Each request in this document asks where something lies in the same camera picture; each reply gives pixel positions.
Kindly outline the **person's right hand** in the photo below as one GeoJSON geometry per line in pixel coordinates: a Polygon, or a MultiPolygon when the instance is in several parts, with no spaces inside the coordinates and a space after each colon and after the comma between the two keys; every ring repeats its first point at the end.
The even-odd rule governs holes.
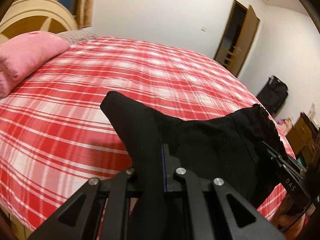
{"type": "Polygon", "coordinates": [[[285,196],[285,198],[281,201],[280,206],[277,208],[275,214],[271,218],[270,222],[277,228],[278,226],[289,228],[284,232],[284,236],[286,239],[296,239],[296,237],[301,232],[304,225],[307,223],[306,215],[303,215],[298,221],[296,216],[289,216],[285,213],[285,208],[287,206],[287,202],[290,199],[290,196],[285,196]]]}

